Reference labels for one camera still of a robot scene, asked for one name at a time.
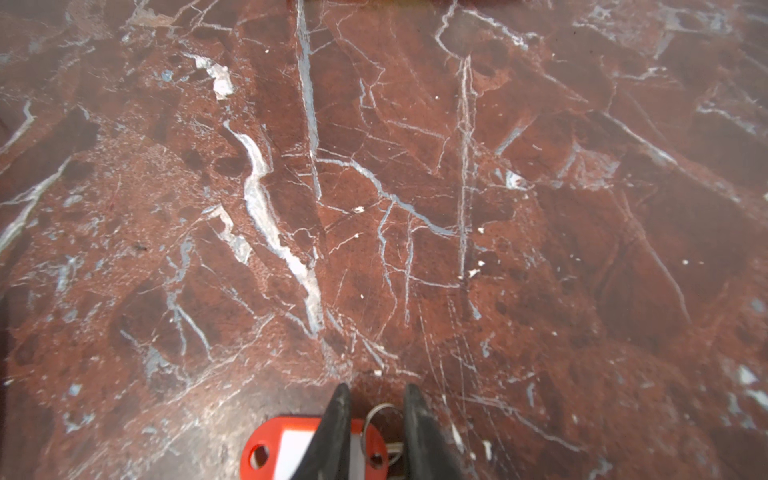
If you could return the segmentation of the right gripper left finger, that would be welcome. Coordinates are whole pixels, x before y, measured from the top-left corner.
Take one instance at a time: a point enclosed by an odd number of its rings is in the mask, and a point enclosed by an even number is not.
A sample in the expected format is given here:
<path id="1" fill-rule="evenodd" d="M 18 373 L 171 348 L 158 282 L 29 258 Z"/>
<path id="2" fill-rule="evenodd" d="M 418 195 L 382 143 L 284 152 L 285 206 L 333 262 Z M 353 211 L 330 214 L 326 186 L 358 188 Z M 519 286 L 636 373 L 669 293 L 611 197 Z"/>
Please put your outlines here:
<path id="1" fill-rule="evenodd" d="M 351 393 L 339 384 L 321 417 L 293 480 L 347 480 L 350 475 Z"/>

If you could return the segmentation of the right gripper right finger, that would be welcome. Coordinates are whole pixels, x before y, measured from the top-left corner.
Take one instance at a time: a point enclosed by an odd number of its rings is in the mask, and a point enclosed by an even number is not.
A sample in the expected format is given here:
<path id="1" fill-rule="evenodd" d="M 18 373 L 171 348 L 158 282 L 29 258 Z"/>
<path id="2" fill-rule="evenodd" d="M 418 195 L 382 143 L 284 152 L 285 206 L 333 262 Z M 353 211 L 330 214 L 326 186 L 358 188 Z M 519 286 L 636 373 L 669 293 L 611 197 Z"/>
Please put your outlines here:
<path id="1" fill-rule="evenodd" d="M 404 391 L 404 433 L 406 479 L 464 478 L 436 418 L 415 384 L 408 384 Z"/>

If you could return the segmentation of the small red key cap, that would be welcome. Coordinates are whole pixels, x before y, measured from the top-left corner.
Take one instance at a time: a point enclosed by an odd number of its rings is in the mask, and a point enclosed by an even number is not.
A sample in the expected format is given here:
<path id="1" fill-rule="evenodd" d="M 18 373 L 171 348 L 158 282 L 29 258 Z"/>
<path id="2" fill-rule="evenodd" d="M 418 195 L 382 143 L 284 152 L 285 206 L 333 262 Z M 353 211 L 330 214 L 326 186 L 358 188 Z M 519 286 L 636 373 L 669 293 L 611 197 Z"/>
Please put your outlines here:
<path id="1" fill-rule="evenodd" d="M 374 407 L 350 427 L 350 479 L 386 479 L 390 468 L 403 457 L 401 442 L 387 443 L 373 425 L 380 411 L 392 404 Z M 290 479 L 298 469 L 321 419 L 308 416 L 279 416 L 257 427 L 242 451 L 239 477 L 242 479 Z"/>

